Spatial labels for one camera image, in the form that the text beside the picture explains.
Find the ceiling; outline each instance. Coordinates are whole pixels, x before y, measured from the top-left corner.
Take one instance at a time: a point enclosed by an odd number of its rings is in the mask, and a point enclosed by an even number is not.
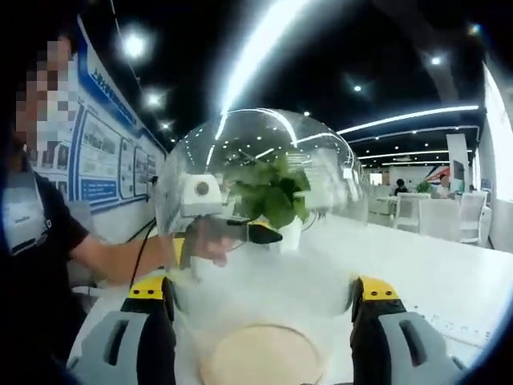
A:
[[[234,65],[271,3],[97,0],[83,21],[118,88],[171,150],[193,128],[219,115]],[[340,131],[418,111],[478,106],[342,133],[360,157],[447,149],[446,134],[455,132],[465,133],[468,148],[475,149],[484,121],[485,47],[511,58],[506,27],[502,30],[509,21],[502,9],[463,0],[310,3],[232,107],[308,111]],[[142,31],[149,42],[147,55],[130,66],[120,49],[116,21],[121,34]],[[433,58],[440,58],[440,64],[434,65]],[[151,90],[164,95],[158,109],[144,102],[144,92]],[[395,157],[363,163],[377,167]],[[447,154],[417,158],[446,160]]]

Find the green plant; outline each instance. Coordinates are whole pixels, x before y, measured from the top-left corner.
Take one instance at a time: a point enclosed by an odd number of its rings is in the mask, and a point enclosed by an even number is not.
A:
[[[309,217],[304,197],[295,193],[310,190],[305,172],[290,170],[286,156],[272,163],[251,160],[234,168],[228,176],[235,181],[229,196],[236,198],[234,213],[255,220],[264,216],[275,229],[291,223],[298,216],[303,223]]]
[[[431,191],[431,184],[427,180],[424,180],[423,182],[417,185],[416,190],[417,193],[428,193],[429,191]]]

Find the poster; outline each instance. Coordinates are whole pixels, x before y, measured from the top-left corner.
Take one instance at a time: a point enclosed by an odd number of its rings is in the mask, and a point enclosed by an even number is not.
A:
[[[121,135],[86,113],[79,149],[80,199],[90,202],[118,200]]]
[[[135,195],[141,196],[147,194],[147,153],[141,148],[135,148],[135,160],[134,160],[134,186]]]
[[[151,177],[155,176],[155,175],[157,175],[155,157],[153,155],[148,155],[147,156],[147,176],[148,176],[148,179],[151,179]]]
[[[29,148],[26,152],[26,157],[34,171],[47,178],[66,200],[70,199],[68,191],[70,147],[70,141],[65,140],[63,142],[48,142],[46,151]]]
[[[119,158],[119,193],[123,199],[134,196],[134,157],[135,145],[123,138]]]

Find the human hand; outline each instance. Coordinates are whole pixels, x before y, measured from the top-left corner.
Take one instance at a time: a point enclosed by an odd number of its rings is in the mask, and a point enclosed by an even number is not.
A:
[[[193,241],[192,255],[212,261],[219,267],[225,266],[228,263],[226,253],[233,249],[236,240],[219,233],[211,218],[200,218],[195,227],[194,239],[187,239]]]

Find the white flower pot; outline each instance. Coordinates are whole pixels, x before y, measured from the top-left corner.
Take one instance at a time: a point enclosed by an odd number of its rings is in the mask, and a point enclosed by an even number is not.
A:
[[[299,217],[295,217],[292,222],[278,230],[283,239],[269,246],[280,254],[293,253],[299,249],[302,230],[303,222]]]

